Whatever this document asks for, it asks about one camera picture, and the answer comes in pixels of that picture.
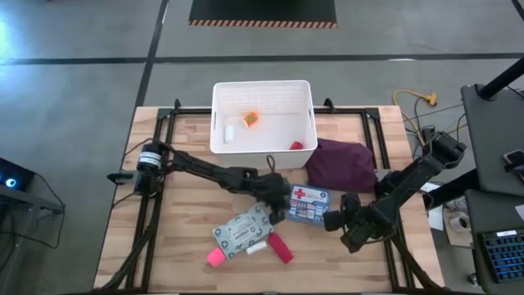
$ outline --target white box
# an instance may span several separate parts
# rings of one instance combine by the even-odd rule
[[[243,118],[259,119],[247,128]],[[234,140],[224,142],[224,128],[232,125]],[[304,145],[290,151],[293,142]],[[267,155],[276,169],[302,168],[317,148],[313,100],[309,83],[256,81],[217,83],[213,88],[210,150],[222,166],[268,169]]]

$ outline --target maroon pouch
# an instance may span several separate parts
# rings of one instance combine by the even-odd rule
[[[373,154],[360,143],[318,139],[318,147],[305,163],[308,185],[346,192],[372,193],[377,182]]]

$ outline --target black pole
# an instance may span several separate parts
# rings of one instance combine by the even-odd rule
[[[524,75],[524,57],[515,62],[486,86],[477,85],[477,94],[486,101],[494,101],[496,99],[495,94],[522,75]]]

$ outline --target wooden tabletop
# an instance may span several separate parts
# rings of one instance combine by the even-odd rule
[[[412,159],[400,109],[393,106],[378,108],[391,168],[402,170]],[[128,150],[152,136],[157,110],[157,107],[139,107],[136,110]],[[364,144],[360,116],[316,115],[315,120],[320,138]],[[373,123],[371,129],[373,146],[377,149]],[[209,115],[177,116],[172,142],[176,149],[215,162],[209,140]],[[131,152],[124,159],[124,169],[135,169],[139,150]],[[380,152],[376,150],[375,154],[381,166]],[[307,180],[304,170],[279,172],[291,183],[304,184]],[[115,200],[132,190],[132,184],[120,186]],[[331,192],[333,209],[339,207],[342,194]],[[360,195],[363,204],[373,198],[372,195]],[[131,197],[113,209],[95,287],[107,282],[129,254],[139,203],[138,196]],[[217,247],[211,230],[254,203],[252,197],[228,193],[206,179],[180,172],[169,175],[165,183],[150,292],[348,293],[391,290],[383,243],[366,245],[359,252],[349,254],[339,240],[340,232],[328,233],[323,228],[289,220],[275,226],[295,256],[288,265],[284,265],[273,249],[268,247],[251,256],[239,253],[217,268],[209,266],[206,255]],[[402,206],[401,215],[409,250],[430,277],[443,285],[422,199],[413,196]],[[395,254],[395,260],[400,281],[404,282],[398,253]],[[143,260],[139,260],[136,282],[142,278],[142,265]]]

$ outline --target concrete floor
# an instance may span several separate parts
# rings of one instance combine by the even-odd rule
[[[339,29],[187,26],[190,0],[170,1],[158,57],[300,54],[524,52],[524,23],[510,1],[338,0]],[[146,57],[160,0],[3,0],[0,61],[9,58]],[[485,83],[515,60],[337,61],[154,65],[146,106],[209,106],[214,83],[307,79],[315,104],[391,104],[397,89],[437,92],[438,108],[460,103],[465,84]],[[88,291],[102,248],[143,64],[0,66],[0,145],[4,157],[44,175],[67,204],[61,246],[26,243],[18,294]],[[518,80],[515,87],[524,86]],[[414,99],[401,105],[413,115]],[[421,103],[419,114],[434,109]],[[454,129],[461,107],[421,119]],[[459,133],[469,143],[467,129]],[[474,167],[471,148],[447,181]],[[434,238],[446,285],[465,281],[469,250]]]

